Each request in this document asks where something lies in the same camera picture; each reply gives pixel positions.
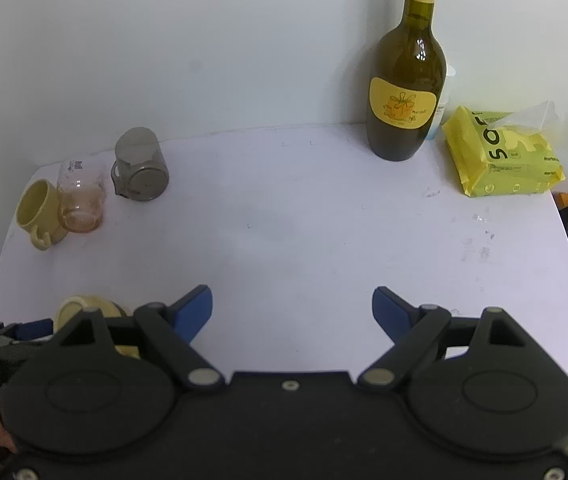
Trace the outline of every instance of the clear plastic cup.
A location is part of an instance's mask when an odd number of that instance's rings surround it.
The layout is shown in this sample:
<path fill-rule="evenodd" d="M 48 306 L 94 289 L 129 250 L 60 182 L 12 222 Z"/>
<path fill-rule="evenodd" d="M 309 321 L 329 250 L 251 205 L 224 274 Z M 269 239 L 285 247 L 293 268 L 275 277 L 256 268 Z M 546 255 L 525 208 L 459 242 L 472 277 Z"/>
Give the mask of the clear plastic cup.
<path fill-rule="evenodd" d="M 104 220 L 104 165 L 97 156 L 66 160 L 59 168 L 59 221 L 67 231 L 90 233 Z"/>

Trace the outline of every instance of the yellow mug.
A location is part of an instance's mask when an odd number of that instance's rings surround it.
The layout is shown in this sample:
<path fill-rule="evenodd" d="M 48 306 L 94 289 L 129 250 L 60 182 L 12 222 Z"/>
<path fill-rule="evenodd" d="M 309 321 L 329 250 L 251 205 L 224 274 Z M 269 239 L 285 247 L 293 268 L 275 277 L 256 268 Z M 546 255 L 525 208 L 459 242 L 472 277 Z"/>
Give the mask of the yellow mug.
<path fill-rule="evenodd" d="M 101 296 L 71 296 L 62 302 L 58 313 L 53 320 L 53 332 L 57 333 L 66 323 L 75 317 L 80 311 L 97 307 L 104 317 L 127 317 L 128 311 L 119 305 Z M 118 345 L 115 349 L 125 357 L 139 359 L 139 349 L 136 346 Z"/>
<path fill-rule="evenodd" d="M 58 209 L 58 190 L 48 180 L 31 184 L 20 199 L 15 221 L 30 235 L 30 243 L 40 251 L 45 251 L 66 236 L 67 230 L 58 219 Z"/>

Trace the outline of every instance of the green glass bottle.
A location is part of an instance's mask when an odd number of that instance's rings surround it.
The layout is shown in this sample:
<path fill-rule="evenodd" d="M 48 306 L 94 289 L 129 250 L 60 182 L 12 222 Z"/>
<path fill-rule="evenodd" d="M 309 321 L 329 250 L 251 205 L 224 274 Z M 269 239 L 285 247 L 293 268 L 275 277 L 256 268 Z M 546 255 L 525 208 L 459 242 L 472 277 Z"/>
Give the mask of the green glass bottle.
<path fill-rule="evenodd" d="M 405 0 L 402 22 L 373 54 L 366 110 L 368 143 L 386 160 L 411 158 L 424 142 L 446 77 L 430 30 L 435 0 Z"/>

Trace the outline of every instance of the stainless steel cup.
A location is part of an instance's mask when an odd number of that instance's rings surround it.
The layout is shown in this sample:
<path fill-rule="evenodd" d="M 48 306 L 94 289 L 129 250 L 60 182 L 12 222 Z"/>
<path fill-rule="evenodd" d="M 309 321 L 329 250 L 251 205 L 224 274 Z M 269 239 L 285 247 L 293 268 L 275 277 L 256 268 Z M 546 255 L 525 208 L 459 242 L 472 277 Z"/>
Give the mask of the stainless steel cup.
<path fill-rule="evenodd" d="M 155 134 L 148 128 L 131 128 L 115 144 L 110 170 L 115 193 L 145 202 L 160 196 L 168 186 L 168 168 Z"/>

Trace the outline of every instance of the white wall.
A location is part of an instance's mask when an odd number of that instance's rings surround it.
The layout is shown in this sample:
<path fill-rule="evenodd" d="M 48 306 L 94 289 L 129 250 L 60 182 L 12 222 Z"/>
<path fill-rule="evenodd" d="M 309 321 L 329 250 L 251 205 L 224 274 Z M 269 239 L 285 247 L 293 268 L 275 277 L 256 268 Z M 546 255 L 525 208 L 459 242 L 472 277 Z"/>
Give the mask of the white wall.
<path fill-rule="evenodd" d="M 0 248 L 35 165 L 131 126 L 166 139 L 362 121 L 368 52 L 402 3 L 0 0 Z M 568 111 L 568 0 L 438 0 L 435 20 L 456 103 Z"/>

